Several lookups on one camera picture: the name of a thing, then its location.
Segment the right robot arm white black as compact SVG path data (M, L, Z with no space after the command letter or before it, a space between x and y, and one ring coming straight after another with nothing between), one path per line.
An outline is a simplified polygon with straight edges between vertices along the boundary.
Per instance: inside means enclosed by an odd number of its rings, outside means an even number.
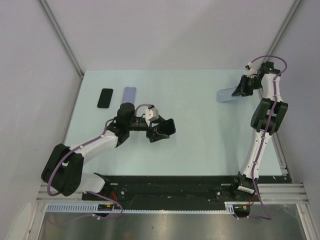
M263 95L250 121L253 134L246 161L230 187L230 194L237 201L247 200L255 194L263 154L289 107L280 93L282 72L274 68L273 62L265 61L258 69L255 69L253 62L249 62L245 68L248 73L241 77L231 96L248 97L259 89Z

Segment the lilac phone case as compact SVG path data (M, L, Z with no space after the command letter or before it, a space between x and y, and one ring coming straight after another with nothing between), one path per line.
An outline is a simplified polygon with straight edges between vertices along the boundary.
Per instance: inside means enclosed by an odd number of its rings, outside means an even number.
M122 96L122 104L124 103L135 103L135 97L136 97L136 87L125 87L123 91L123 96Z

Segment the light blue phone case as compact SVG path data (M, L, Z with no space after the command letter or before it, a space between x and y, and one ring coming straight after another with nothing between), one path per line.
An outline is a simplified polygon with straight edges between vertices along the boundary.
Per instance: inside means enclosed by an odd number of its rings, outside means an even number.
M216 93L216 101L218 103L228 102L239 99L241 96L232 96L237 87L221 89Z

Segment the black smartphone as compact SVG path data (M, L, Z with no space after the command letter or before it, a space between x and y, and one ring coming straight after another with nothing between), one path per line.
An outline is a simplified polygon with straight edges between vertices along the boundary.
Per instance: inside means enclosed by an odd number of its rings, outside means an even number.
M108 109L111 104L114 90L112 88L103 88L100 92L97 107L100 109Z

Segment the black phone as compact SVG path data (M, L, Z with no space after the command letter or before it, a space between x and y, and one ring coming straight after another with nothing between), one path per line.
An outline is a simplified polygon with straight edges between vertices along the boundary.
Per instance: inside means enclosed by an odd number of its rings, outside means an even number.
M158 125L158 130L161 133L166 134L168 136L175 134L176 133L175 121L172 118L170 118L170 119L160 123Z

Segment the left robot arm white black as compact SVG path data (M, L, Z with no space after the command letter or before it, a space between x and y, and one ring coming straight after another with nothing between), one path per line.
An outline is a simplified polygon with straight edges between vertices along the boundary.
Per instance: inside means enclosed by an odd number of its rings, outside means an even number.
M97 137L74 146L56 145L41 174L48 195L68 197L80 191L93 193L100 200L107 199L111 193L108 181L98 173L83 172L89 161L122 145L131 132L145 132L150 143L168 139L176 132L172 118L161 117L152 104L145 107L145 113L138 116L139 109L133 103L122 103L116 116L105 123Z

